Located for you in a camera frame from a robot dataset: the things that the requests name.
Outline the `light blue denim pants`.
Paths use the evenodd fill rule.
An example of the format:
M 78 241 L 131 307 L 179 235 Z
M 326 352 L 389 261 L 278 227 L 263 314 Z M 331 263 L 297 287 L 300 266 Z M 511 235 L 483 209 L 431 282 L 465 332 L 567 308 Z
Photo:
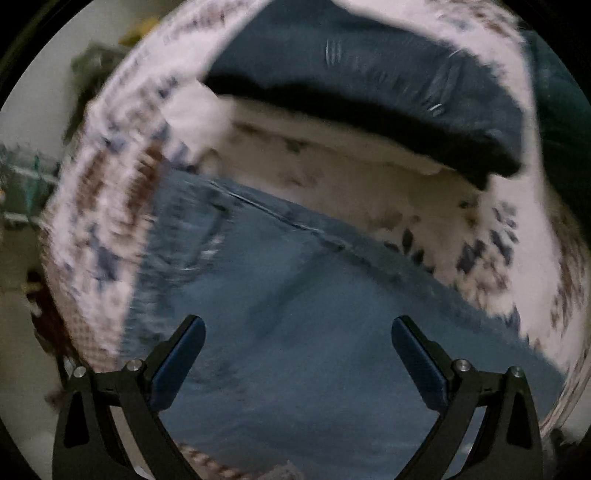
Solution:
M 188 315 L 204 320 L 204 348 L 163 421 L 224 465 L 396 477 L 437 417 L 394 351 L 401 315 L 479 369 L 522 367 L 540 414 L 562 390 L 514 330 L 342 222 L 178 170 L 150 210 L 120 356 L 146 356 Z

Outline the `white floral patterned blanket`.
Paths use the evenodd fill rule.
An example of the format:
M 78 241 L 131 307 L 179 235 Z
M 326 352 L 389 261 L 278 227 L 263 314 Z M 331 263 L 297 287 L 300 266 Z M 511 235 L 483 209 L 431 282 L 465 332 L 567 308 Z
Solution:
M 575 207 L 589 197 L 586 169 L 575 167 L 590 157 L 587 101 L 501 2 L 331 1 L 492 69 L 523 113 L 523 164 L 478 188 L 392 139 L 207 87 L 217 57 L 271 2 L 182 3 L 88 103 L 42 224 L 48 283 L 81 365 L 119 371 L 175 332 L 144 357 L 120 356 L 163 177 L 230 181 L 403 254 L 550 362 L 564 382 L 548 413 L 529 384 L 550 475 L 551 449 L 590 378 L 590 215 Z M 165 428 L 168 409 L 158 413 Z M 197 479 L 308 479 L 293 463 L 249 473 L 172 440 Z

